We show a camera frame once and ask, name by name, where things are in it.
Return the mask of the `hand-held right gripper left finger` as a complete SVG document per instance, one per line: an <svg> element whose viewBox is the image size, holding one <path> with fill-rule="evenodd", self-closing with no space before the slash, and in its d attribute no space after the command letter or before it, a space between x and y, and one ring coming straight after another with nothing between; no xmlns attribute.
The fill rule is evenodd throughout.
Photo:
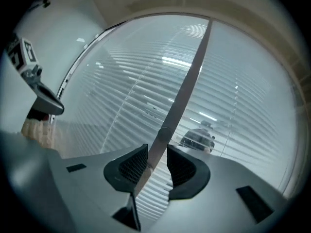
<svg viewBox="0 0 311 233"><path fill-rule="evenodd" d="M53 233L138 233L134 190L148 148L63 159L18 133L0 134L0 160L18 202Z"/></svg>

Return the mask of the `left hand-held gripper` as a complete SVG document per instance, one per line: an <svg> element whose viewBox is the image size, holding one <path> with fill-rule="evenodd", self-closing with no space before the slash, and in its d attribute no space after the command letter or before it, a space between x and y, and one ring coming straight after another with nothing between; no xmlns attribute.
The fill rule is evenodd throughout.
<svg viewBox="0 0 311 233"><path fill-rule="evenodd" d="M50 115L63 114L63 103L41 82L42 66L31 42L25 38L13 37L6 47L6 52L17 72L37 95L33 109Z"/></svg>

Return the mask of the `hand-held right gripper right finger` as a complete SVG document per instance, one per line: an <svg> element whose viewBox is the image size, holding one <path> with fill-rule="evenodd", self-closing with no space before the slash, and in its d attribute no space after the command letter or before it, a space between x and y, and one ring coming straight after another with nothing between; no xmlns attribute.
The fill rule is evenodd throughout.
<svg viewBox="0 0 311 233"><path fill-rule="evenodd" d="M168 145L173 188L152 233L264 233L278 221L286 199L243 165Z"/></svg>

